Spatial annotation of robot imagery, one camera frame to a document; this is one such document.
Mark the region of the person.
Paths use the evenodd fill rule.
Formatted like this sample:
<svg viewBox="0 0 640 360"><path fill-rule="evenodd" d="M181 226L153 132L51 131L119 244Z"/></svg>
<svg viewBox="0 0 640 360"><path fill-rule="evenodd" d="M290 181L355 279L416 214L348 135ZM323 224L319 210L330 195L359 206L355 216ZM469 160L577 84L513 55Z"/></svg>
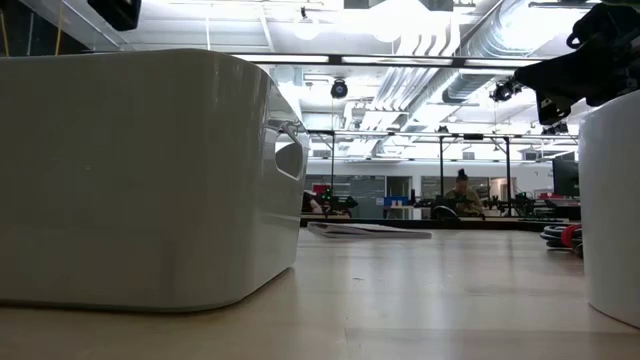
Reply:
<svg viewBox="0 0 640 360"><path fill-rule="evenodd" d="M458 216L484 216L480 198L478 194L469 187L469 177L464 169L458 170L455 186L444 195L444 199Z"/></svg>

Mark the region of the green plant in white pot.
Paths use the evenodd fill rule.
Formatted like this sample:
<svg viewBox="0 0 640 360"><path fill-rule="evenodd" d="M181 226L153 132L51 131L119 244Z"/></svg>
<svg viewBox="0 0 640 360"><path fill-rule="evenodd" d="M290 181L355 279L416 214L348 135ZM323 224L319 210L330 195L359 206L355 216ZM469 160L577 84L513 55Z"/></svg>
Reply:
<svg viewBox="0 0 640 360"><path fill-rule="evenodd" d="M517 69L543 125L590 106L579 130L579 191L590 305L640 329L640 0L600 0L567 54Z"/></svg>

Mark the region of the background black station frame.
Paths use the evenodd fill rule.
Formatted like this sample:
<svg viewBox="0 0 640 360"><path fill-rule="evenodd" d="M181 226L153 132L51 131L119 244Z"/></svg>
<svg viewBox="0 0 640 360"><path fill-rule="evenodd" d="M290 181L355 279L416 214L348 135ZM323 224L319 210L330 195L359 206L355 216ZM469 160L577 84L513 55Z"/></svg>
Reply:
<svg viewBox="0 0 640 360"><path fill-rule="evenodd" d="M314 130L305 189L320 196L331 187L336 196L353 197L354 218L415 219L426 213L410 203L445 195L459 169L484 204L491 196L550 195L553 160L577 157L571 135ZM386 208L386 196L408 196L409 205Z"/></svg>

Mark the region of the black aluminium frame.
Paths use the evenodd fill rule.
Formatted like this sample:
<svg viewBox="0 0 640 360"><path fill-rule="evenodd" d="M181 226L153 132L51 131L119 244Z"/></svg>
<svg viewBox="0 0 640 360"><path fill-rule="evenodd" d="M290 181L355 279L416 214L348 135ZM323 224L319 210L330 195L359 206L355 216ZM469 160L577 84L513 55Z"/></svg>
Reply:
<svg viewBox="0 0 640 360"><path fill-rule="evenodd" d="M461 217L450 219L360 219L340 216L303 216L300 226L309 224L331 228L358 228L366 230L493 230L541 232L548 226L576 225L568 219L525 219L518 217Z"/></svg>

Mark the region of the black ceiling spotlight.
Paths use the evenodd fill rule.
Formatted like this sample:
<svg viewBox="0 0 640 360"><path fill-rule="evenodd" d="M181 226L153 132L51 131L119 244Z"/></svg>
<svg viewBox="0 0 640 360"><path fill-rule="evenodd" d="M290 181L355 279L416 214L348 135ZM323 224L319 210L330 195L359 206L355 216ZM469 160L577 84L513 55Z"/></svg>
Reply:
<svg viewBox="0 0 640 360"><path fill-rule="evenodd" d="M521 91L522 85L509 78L507 80L497 82L495 89L490 92L489 97L494 102L506 102Z"/></svg>

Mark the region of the black computer monitor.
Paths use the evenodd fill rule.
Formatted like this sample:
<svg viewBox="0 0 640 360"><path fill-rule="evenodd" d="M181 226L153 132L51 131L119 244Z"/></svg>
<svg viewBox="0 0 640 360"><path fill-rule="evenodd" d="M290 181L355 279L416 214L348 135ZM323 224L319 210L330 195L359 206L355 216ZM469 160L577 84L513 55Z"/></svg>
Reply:
<svg viewBox="0 0 640 360"><path fill-rule="evenodd" d="M553 190L556 195L578 197L579 167L575 161L555 158L552 162Z"/></svg>

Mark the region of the thin flat rectangular board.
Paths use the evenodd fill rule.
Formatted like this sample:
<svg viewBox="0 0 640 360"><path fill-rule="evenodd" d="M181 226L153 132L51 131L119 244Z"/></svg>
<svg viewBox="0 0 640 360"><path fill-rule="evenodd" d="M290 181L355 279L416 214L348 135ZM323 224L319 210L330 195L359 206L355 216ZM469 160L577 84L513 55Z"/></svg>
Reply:
<svg viewBox="0 0 640 360"><path fill-rule="evenodd" d="M431 239L432 233L421 229L404 229L363 223L309 222L307 229L319 236L335 239Z"/></svg>

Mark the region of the black hanging box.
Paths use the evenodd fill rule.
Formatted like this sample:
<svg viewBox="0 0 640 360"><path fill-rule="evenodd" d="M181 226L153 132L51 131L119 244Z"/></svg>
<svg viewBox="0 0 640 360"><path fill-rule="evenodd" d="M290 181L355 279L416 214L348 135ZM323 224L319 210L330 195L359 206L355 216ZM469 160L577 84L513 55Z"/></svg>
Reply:
<svg viewBox="0 0 640 360"><path fill-rule="evenodd" d="M87 0L87 4L117 31L138 27L142 0Z"/></svg>

